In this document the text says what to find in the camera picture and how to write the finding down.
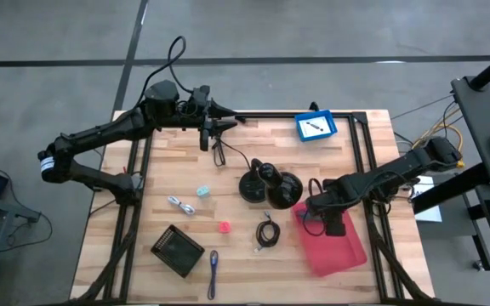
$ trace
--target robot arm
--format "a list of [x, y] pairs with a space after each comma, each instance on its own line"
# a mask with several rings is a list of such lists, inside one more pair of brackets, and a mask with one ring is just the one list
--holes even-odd
[[308, 212], [320, 216], [326, 235], [345, 235], [343, 212], [358, 204], [364, 197], [387, 202], [398, 187], [427, 171], [442, 172], [455, 168], [461, 155], [451, 143], [436, 137], [406, 155], [375, 168], [368, 173], [346, 174], [338, 179], [324, 179], [326, 191], [305, 200]]
[[208, 150], [208, 138], [220, 135], [236, 123], [220, 121], [235, 111], [217, 105], [208, 99], [209, 87], [194, 88], [187, 101], [179, 101], [175, 83], [158, 82], [145, 91], [145, 99], [114, 122], [92, 127], [79, 133], [62, 133], [37, 154], [41, 162], [43, 180], [64, 183], [74, 180], [89, 188], [108, 189], [118, 204], [133, 205], [137, 201], [137, 182], [126, 173], [111, 175], [85, 167], [74, 161], [74, 156], [118, 140], [139, 140], [162, 128], [197, 128], [200, 148]]

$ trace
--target concrete floor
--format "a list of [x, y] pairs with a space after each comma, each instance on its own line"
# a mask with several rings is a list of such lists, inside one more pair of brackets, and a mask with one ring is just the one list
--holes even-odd
[[[0, 0], [0, 60], [123, 60], [140, 0]], [[490, 55], [490, 1], [485, 0], [150, 0], [136, 59], [165, 58], [185, 35], [185, 58], [277, 56]], [[397, 115], [448, 95], [455, 77], [488, 62], [413, 64], [178, 66], [188, 87], [208, 84], [233, 109], [388, 109]], [[137, 99], [153, 67], [134, 67], [123, 109]], [[92, 192], [79, 184], [47, 184], [37, 152], [60, 132], [106, 122], [123, 68], [0, 68], [0, 168], [18, 197], [51, 218], [42, 245], [8, 252], [0, 263], [0, 305], [67, 299]], [[156, 79], [169, 78], [167, 71]], [[442, 114], [450, 100], [393, 121], [410, 139]], [[464, 122], [464, 161], [479, 156]], [[99, 157], [78, 160], [98, 167]], [[490, 248], [490, 233], [481, 224]], [[45, 224], [19, 241], [46, 235]], [[444, 301], [490, 305], [490, 272], [477, 273], [471, 238], [424, 241], [436, 295]]]

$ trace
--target butcher block tabletop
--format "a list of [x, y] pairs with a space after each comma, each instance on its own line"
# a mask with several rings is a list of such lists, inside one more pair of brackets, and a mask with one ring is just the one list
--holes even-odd
[[[378, 164], [396, 159], [398, 150], [389, 112], [365, 112]], [[338, 129], [335, 135], [310, 142], [299, 140], [294, 119], [267, 118], [247, 119], [246, 123], [239, 123], [237, 127], [224, 132], [222, 139], [243, 152], [249, 160], [258, 158], [274, 164], [280, 171], [295, 174], [304, 185], [303, 201], [309, 195], [307, 182], [310, 178], [321, 181], [356, 172], [349, 123], [346, 119], [334, 120]], [[360, 124], [357, 124], [357, 129], [362, 159], [368, 170]], [[140, 168], [143, 143], [140, 142], [136, 169]], [[128, 163], [130, 145], [129, 141], [107, 145], [102, 170], [121, 173]], [[225, 147], [224, 153], [226, 165], [217, 167], [211, 148], [208, 152], [200, 150], [197, 130], [167, 128], [154, 132], [128, 291], [129, 303], [379, 301], [362, 204], [351, 208], [349, 213], [367, 254], [367, 262], [325, 277], [314, 276], [305, 261], [291, 210], [277, 211], [265, 202], [253, 204], [244, 201], [239, 195], [238, 182], [248, 170], [247, 163], [234, 150]], [[197, 196], [197, 188], [202, 185], [209, 187], [209, 197]], [[177, 206], [168, 203], [169, 196], [176, 196], [183, 203], [193, 206], [196, 214], [185, 215]], [[96, 193], [91, 209], [113, 199], [108, 191]], [[419, 287], [434, 296], [413, 209], [405, 200], [395, 200], [391, 204], [389, 221], [398, 260]], [[260, 222], [266, 221], [264, 210], [269, 210], [272, 219], [280, 225], [281, 236], [274, 247], [255, 252], [258, 246], [255, 231]], [[83, 294], [108, 262], [117, 212], [118, 205], [112, 203], [89, 219], [71, 298]], [[220, 234], [219, 222], [222, 221], [231, 224], [231, 233]], [[151, 253], [152, 246], [170, 224], [205, 248], [205, 253], [184, 279]], [[209, 301], [209, 253], [212, 250], [219, 253], [219, 264], [216, 297]], [[389, 266], [383, 262], [387, 288], [390, 296], [394, 296]], [[123, 260], [117, 269], [114, 296], [120, 288], [122, 266]]]

